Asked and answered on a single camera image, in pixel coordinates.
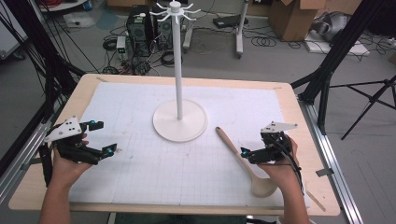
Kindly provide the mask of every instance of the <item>round base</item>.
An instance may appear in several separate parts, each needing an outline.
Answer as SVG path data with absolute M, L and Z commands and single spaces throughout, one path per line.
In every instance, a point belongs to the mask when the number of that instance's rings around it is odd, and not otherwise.
M 152 118 L 157 133 L 172 142 L 188 142 L 200 136 L 207 127 L 204 109 L 190 100 L 183 100 L 183 119 L 177 119 L 177 101 L 160 105 Z

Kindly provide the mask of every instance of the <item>wooden spoon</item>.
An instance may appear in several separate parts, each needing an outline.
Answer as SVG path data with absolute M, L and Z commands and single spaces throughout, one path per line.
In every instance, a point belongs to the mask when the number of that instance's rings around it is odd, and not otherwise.
M 236 147 L 228 138 L 227 134 L 220 128 L 216 127 L 216 133 L 219 135 L 225 145 L 235 154 L 235 156 L 242 162 L 245 170 L 250 176 L 251 192 L 257 197 L 268 197 L 273 194 L 277 188 L 276 184 L 270 178 L 257 177 L 250 168 L 248 161 L 241 157 Z

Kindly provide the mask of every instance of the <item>wooden table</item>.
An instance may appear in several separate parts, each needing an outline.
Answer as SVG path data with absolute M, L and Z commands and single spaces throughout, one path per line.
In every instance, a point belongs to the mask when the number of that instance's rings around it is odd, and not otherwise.
M 101 82 L 143 83 L 175 85 L 172 77 L 127 77 L 111 75 L 85 75 L 78 83 L 75 91 L 67 102 L 57 123 L 73 115 L 79 118 L 89 104 L 96 86 Z M 183 85 L 244 88 L 274 90 L 279 101 L 284 121 L 298 123 L 299 128 L 289 131 L 289 135 L 299 145 L 299 161 L 302 170 L 303 182 L 311 200 L 308 208 L 310 216 L 337 216 L 340 208 L 329 179 L 326 176 L 318 177 L 316 171 L 323 169 L 318 151 L 304 120 L 295 94 L 287 83 L 219 80 L 184 78 Z M 46 192 L 45 182 L 42 175 L 41 164 L 31 165 L 25 177 L 21 181 L 9 207 L 17 210 L 40 210 Z M 230 207 L 230 206 L 180 206 L 180 205 L 156 205 L 156 204 L 116 204 L 116 203 L 71 203 L 71 209 L 75 211 L 102 211 L 102 212 L 136 212 L 136 213 L 165 213 L 165 214 L 208 214 L 208 215 L 279 215 L 281 210 L 265 210 L 260 207 Z

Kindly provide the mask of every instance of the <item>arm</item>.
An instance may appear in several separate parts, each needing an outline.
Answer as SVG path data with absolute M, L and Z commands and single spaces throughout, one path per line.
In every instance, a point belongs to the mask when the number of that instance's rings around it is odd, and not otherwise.
M 54 149 L 52 178 L 44 197 L 39 224 L 71 223 L 69 190 L 90 167 L 87 163 L 77 164 L 63 159 L 58 150 Z
M 297 162 L 297 144 L 290 138 L 293 148 L 293 158 Z M 284 217 L 282 224 L 309 224 L 308 214 L 306 212 L 304 196 L 301 192 L 300 185 L 296 174 L 284 159 L 275 164 L 259 164 L 271 179 L 277 184 L 283 194 L 284 201 Z

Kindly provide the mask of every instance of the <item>gray floor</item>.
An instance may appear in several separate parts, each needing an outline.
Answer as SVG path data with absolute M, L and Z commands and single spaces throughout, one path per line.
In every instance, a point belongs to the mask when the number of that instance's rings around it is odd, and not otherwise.
M 103 7 L 95 8 L 90 15 L 95 18 L 96 25 L 73 29 L 70 35 L 93 64 L 101 67 L 105 63 L 106 53 L 102 48 L 103 37 L 109 35 L 111 29 L 123 25 L 125 19 Z M 215 28 L 211 23 L 213 17 L 203 17 L 194 25 Z M 265 18 L 250 18 L 247 28 L 263 27 L 266 24 Z M 74 65 L 86 71 L 93 70 L 70 41 L 66 41 L 65 45 Z M 375 44 L 367 46 L 367 49 L 375 49 Z M 377 51 L 371 51 L 370 56 L 364 57 L 361 62 L 354 56 L 347 56 L 336 70 L 332 85 L 393 77 L 395 65 L 388 62 L 388 57 L 393 52 L 394 50 L 381 55 Z M 274 47 L 256 47 L 250 39 L 244 38 L 244 54 L 238 59 L 233 35 L 195 30 L 191 49 L 183 54 L 182 69 L 183 77 L 291 83 L 315 71 L 324 57 L 323 54 L 308 53 L 304 45 L 299 49 L 292 49 L 287 43 L 277 40 Z M 149 71 L 148 75 L 171 77 L 174 74 L 172 68 L 159 66 L 156 70 Z M 44 97 L 29 60 L 8 59 L 2 62 L 0 80 L 0 137 L 3 145 L 0 156 L 3 156 L 44 101 Z M 373 94 L 381 87 L 382 85 L 368 85 L 360 89 Z M 303 90 L 304 87 L 300 87 L 295 92 L 300 93 Z M 393 104 L 390 90 L 381 99 Z M 375 104 L 347 139 L 340 140 L 367 103 L 367 98 L 347 88 L 331 89 L 326 131 L 363 222 L 392 224 L 396 223 L 396 175 L 392 172 L 396 159 L 393 147 L 395 111 Z M 0 205 L 0 223 L 37 222 L 38 212 L 9 210 L 8 200 L 9 197 Z M 73 213 L 73 219 L 74 223 L 106 223 L 107 215 Z M 338 217 L 312 219 L 317 223 L 347 223 L 342 214 Z

